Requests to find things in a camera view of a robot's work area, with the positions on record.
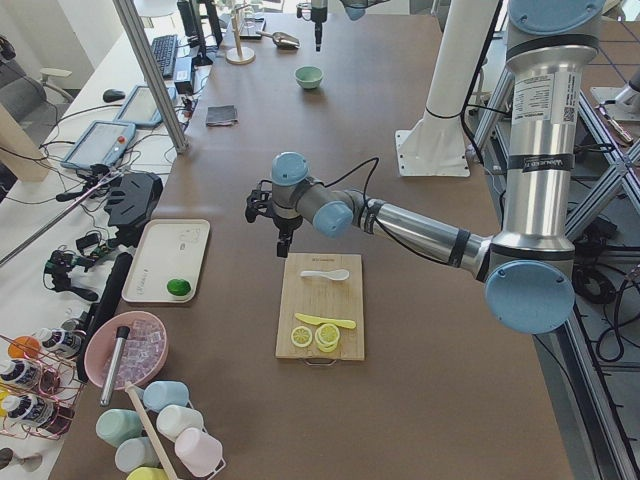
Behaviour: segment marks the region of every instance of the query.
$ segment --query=cutting board handle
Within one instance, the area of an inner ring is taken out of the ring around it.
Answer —
[[[338,358],[301,358],[310,367],[331,367],[338,362]]]

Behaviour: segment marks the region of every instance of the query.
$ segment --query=green bowl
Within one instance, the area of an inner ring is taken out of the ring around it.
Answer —
[[[322,70],[318,67],[300,67],[296,70],[296,82],[305,90],[318,88],[322,81]]]

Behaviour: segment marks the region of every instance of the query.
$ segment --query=white pillar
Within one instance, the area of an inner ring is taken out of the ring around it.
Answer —
[[[498,0],[452,0],[427,109],[448,117],[462,110]],[[396,132],[402,176],[467,177],[460,118],[441,119],[425,109],[413,130]]]

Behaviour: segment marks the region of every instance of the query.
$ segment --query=white spoon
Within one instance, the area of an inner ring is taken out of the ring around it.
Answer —
[[[329,272],[321,272],[319,270],[303,270],[300,272],[301,277],[324,277],[334,282],[341,282],[349,278],[349,270],[341,268],[339,270],[331,270]]]

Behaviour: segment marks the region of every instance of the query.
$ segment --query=pink cup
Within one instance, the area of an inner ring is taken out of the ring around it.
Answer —
[[[222,461],[220,441],[194,427],[187,428],[178,436],[175,452],[196,477],[212,474]]]

